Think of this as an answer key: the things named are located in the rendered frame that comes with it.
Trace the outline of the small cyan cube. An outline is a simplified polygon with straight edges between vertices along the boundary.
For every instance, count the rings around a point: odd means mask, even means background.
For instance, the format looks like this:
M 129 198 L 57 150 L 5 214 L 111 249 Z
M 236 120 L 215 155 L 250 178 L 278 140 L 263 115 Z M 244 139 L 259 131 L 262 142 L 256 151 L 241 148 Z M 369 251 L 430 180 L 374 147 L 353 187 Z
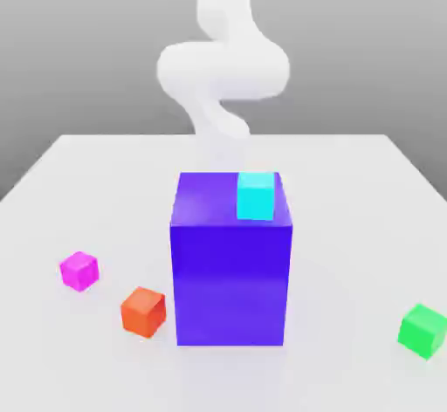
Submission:
M 240 172 L 237 176 L 237 218 L 271 221 L 274 214 L 275 175 Z

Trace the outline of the small orange cube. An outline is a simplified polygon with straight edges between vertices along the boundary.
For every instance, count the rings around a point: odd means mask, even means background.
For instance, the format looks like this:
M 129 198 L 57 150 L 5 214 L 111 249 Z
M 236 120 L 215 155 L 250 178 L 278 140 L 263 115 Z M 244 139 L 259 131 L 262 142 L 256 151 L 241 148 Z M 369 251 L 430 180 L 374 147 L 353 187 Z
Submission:
M 165 295 L 137 287 L 121 304 L 120 312 L 125 330 L 148 339 L 166 320 Z

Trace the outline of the small magenta cube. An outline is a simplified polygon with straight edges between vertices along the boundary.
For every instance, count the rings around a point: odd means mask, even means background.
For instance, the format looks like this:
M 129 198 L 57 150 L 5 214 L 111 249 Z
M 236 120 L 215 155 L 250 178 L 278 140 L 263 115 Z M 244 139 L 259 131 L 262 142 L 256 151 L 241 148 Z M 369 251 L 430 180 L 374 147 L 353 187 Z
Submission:
M 77 292 L 83 292 L 99 280 L 100 272 L 96 257 L 77 251 L 59 264 L 62 281 Z

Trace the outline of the small green cube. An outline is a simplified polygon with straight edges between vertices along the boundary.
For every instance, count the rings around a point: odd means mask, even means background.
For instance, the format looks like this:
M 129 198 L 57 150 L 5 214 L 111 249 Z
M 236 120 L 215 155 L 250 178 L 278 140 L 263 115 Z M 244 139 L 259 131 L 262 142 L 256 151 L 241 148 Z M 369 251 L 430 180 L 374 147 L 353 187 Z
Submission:
M 397 341 L 429 360 L 444 343 L 447 318 L 422 304 L 415 305 L 402 319 Z

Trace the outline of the large purple box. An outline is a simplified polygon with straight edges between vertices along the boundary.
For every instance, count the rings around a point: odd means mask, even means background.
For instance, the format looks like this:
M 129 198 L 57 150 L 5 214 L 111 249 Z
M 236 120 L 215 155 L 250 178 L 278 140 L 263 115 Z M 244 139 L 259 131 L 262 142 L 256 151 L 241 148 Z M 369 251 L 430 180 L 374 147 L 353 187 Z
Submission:
M 170 220 L 180 346 L 280 346 L 292 218 L 275 178 L 271 221 L 237 219 L 237 174 L 182 172 Z

